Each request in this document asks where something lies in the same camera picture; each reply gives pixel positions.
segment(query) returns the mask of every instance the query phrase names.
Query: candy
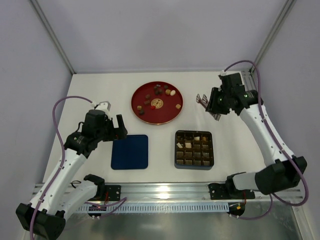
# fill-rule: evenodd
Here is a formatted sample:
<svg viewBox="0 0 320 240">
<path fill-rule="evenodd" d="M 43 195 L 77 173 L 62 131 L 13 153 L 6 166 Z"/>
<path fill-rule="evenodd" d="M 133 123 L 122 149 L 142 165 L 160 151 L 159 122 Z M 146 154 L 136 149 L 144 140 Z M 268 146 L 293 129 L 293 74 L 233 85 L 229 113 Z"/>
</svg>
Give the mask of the candy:
<svg viewBox="0 0 320 240">
<path fill-rule="evenodd" d="M 190 149 L 192 146 L 191 146 L 191 142 L 186 142 L 185 143 L 185 147 L 187 148 L 187 149 Z"/>
</svg>

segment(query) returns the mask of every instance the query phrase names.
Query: black tray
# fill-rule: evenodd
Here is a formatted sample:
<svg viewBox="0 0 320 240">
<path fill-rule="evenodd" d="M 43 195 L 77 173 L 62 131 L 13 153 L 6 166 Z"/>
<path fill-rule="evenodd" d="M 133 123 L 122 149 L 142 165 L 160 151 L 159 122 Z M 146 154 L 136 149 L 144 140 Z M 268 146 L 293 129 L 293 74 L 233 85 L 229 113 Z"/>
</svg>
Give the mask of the black tray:
<svg viewBox="0 0 320 240">
<path fill-rule="evenodd" d="M 186 143 L 191 143 L 191 148 L 186 148 Z M 177 169 L 210 170 L 214 164 L 210 132 L 179 130 L 175 133 L 174 166 Z"/>
</svg>

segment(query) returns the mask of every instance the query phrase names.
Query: red wire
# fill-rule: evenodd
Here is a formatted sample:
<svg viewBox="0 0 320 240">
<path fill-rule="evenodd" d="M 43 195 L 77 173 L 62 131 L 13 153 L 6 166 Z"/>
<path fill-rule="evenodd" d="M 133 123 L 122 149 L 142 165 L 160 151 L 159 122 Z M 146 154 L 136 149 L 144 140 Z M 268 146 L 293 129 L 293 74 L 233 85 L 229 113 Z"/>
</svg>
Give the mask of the red wire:
<svg viewBox="0 0 320 240">
<path fill-rule="evenodd" d="M 106 202 L 108 202 L 108 199 L 109 199 L 108 195 L 109 195 L 109 192 L 107 191 L 105 194 L 104 205 L 106 205 Z"/>
<path fill-rule="evenodd" d="M 244 198 L 244 204 L 243 205 L 246 205 L 246 203 L 247 203 L 246 191 L 243 191 L 243 198 Z"/>
</svg>

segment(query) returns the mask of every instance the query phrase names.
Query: wire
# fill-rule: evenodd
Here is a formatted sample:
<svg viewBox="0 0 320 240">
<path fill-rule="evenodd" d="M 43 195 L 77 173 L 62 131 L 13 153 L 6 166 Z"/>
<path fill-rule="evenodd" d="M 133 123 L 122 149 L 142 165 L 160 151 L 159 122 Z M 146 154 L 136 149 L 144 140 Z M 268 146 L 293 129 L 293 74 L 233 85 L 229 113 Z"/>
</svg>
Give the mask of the wire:
<svg viewBox="0 0 320 240">
<path fill-rule="evenodd" d="M 99 218 L 102 219 L 102 218 L 105 218 L 105 217 L 108 217 L 108 216 L 112 215 L 115 211 L 117 211 L 117 210 L 125 203 L 126 200 L 127 200 L 127 198 L 124 197 L 124 198 L 122 198 L 121 200 L 117 201 L 116 203 L 112 203 L 112 204 L 109 204 L 109 205 L 105 205 L 105 206 L 107 206 L 107 207 L 110 207 L 110 206 L 113 206 L 113 205 L 116 205 L 116 204 L 120 203 L 115 209 L 113 209 L 112 211 L 108 212 L 108 213 L 105 214 L 105 215 L 100 216 Z M 76 227 L 76 226 L 78 226 L 78 225 L 80 225 L 80 224 L 82 224 L 82 223 L 84 223 L 84 222 L 86 222 L 86 221 L 88 221 L 88 220 L 91 220 L 91 219 L 92 219 L 92 218 L 84 219 L 84 220 L 76 223 L 75 225 L 73 225 L 73 226 L 71 226 L 71 227 L 66 227 L 64 230 L 65 230 L 65 231 L 68 231 L 68 230 L 70 230 L 70 229 L 73 229 L 74 227 Z"/>
<path fill-rule="evenodd" d="M 109 201 L 109 192 L 107 191 L 105 194 L 105 199 L 104 199 L 104 205 L 106 205 L 106 203 Z"/>
<path fill-rule="evenodd" d="M 119 204 L 120 202 L 122 202 L 124 199 L 127 199 L 126 197 L 120 199 L 119 201 L 116 201 L 114 203 L 110 203 L 110 204 L 97 204 L 97 203 L 93 203 L 93 202 L 84 202 L 85 204 L 90 204 L 90 205 L 93 205 L 93 206 L 96 206 L 96 207 L 99 207 L 99 208 L 106 208 L 106 207 L 111 207 L 111 206 L 114 206 L 114 205 L 117 205 Z"/>
<path fill-rule="evenodd" d="M 272 193 L 272 195 L 278 199 L 280 202 L 284 203 L 284 204 L 287 204 L 289 206 L 294 206 L 294 207 L 298 207 L 298 206 L 302 206 L 303 204 L 305 204 L 309 198 L 309 188 L 308 188 L 308 184 L 307 184 L 307 181 L 304 177 L 304 175 L 302 174 L 302 172 L 300 171 L 300 169 L 298 168 L 298 166 L 296 165 L 296 163 L 292 160 L 292 157 L 289 156 L 289 154 L 285 151 L 285 150 L 282 150 L 282 145 L 281 143 L 278 141 L 277 137 L 275 136 L 274 132 L 272 131 L 268 121 L 265 119 L 265 115 L 264 115 L 264 112 L 262 110 L 262 103 L 261 103 L 261 79 L 260 79 L 260 72 L 259 72 L 259 69 L 257 67 L 257 65 L 253 62 L 253 61 L 250 61 L 250 60 L 241 60 L 241 61 L 237 61 L 233 64 L 231 64 L 230 66 L 228 66 L 224 71 L 226 72 L 228 69 L 230 69 L 231 67 L 233 67 L 234 65 L 237 65 L 237 64 L 240 64 L 240 63 L 250 63 L 254 66 L 255 70 L 256 70 L 256 75 L 257 75 L 257 81 L 258 81 L 258 108 L 259 108 L 259 112 L 260 112 L 260 115 L 263 119 L 263 122 L 264 122 L 264 125 L 265 127 L 267 128 L 270 136 L 272 137 L 273 141 L 275 142 L 275 144 L 277 145 L 277 147 L 279 149 L 281 149 L 281 152 L 285 155 L 285 157 L 289 160 L 289 162 L 292 164 L 292 166 L 294 167 L 294 169 L 296 170 L 296 172 L 298 173 L 299 177 L 301 178 L 301 181 L 303 183 L 303 187 L 304 187 L 304 191 L 305 191 L 305 195 L 304 195 L 304 199 L 299 202 L 299 203 L 291 203 L 291 202 L 288 202 L 288 201 L 285 201 L 283 199 L 281 199 L 279 196 L 277 196 L 275 193 Z"/>
<path fill-rule="evenodd" d="M 64 147 L 64 142 L 62 140 L 60 132 L 58 130 L 58 124 L 57 124 L 57 120 L 56 120 L 56 108 L 59 103 L 61 103 L 62 101 L 66 100 L 66 99 L 83 99 L 83 100 L 88 101 L 89 103 L 92 103 L 91 100 L 89 100 L 83 96 L 66 96 L 66 97 L 63 97 L 60 100 L 58 100 L 53 106 L 52 120 L 53 120 L 55 133 L 56 133 L 56 135 L 59 139 L 60 145 L 61 145 L 61 151 L 62 151 L 61 163 L 60 163 L 60 167 L 57 169 L 57 171 L 55 172 L 55 174 L 53 175 L 53 177 L 51 178 L 51 180 L 49 181 L 49 183 L 45 187 L 44 191 L 42 192 L 42 194 L 38 200 L 37 205 L 34 208 L 34 211 L 33 211 L 32 217 L 31 217 L 31 221 L 30 221 L 30 240 L 35 240 L 35 238 L 34 238 L 34 225 L 35 225 L 35 219 L 36 219 L 36 214 L 38 212 L 38 209 L 40 208 L 41 203 L 44 201 L 44 197 L 45 197 L 47 191 L 49 190 L 50 186 L 57 178 L 58 174 L 60 173 L 60 171 L 65 163 L 65 147 Z"/>
<path fill-rule="evenodd" d="M 84 124 L 84 122 L 81 121 L 81 122 L 78 123 L 78 128 L 75 130 L 76 132 L 78 132 L 78 130 L 80 129 L 80 125 L 81 125 L 81 124 Z"/>
<path fill-rule="evenodd" d="M 74 181 L 71 182 L 71 186 L 72 186 L 74 189 L 76 189 L 77 187 L 74 185 L 74 182 L 77 182 L 78 184 L 80 184 L 81 181 L 79 181 L 79 180 L 74 180 Z"/>
<path fill-rule="evenodd" d="M 243 198 L 244 198 L 243 205 L 246 205 L 247 204 L 247 197 L 246 197 L 246 191 L 245 190 L 243 190 Z"/>
<path fill-rule="evenodd" d="M 233 214 L 229 214 L 229 216 L 234 217 L 236 219 L 242 219 L 242 220 L 258 220 L 258 219 L 262 219 L 263 217 L 267 216 L 271 212 L 272 206 L 274 204 L 274 200 L 272 199 L 271 194 L 269 194 L 269 196 L 270 196 L 270 206 L 269 206 L 269 209 L 264 214 L 262 214 L 260 216 L 254 216 L 254 217 L 236 216 L 236 215 L 233 215 Z"/>
</svg>

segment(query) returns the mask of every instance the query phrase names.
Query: white wall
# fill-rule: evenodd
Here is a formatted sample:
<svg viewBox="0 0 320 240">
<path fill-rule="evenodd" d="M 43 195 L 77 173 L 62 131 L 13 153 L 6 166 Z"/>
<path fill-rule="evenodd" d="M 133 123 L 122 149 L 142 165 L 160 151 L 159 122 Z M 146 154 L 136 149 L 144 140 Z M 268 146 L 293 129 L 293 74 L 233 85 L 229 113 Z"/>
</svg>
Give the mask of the white wall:
<svg viewBox="0 0 320 240">
<path fill-rule="evenodd" d="M 287 145 L 304 156 L 308 206 L 320 226 L 320 1 L 297 1 L 260 65 L 262 97 Z"/>
<path fill-rule="evenodd" d="M 0 235 L 13 240 L 22 230 L 16 208 L 43 177 L 52 107 L 71 74 L 27 0 L 0 1 L 0 33 Z"/>
<path fill-rule="evenodd" d="M 38 0 L 76 72 L 255 59 L 285 0 Z"/>
</svg>

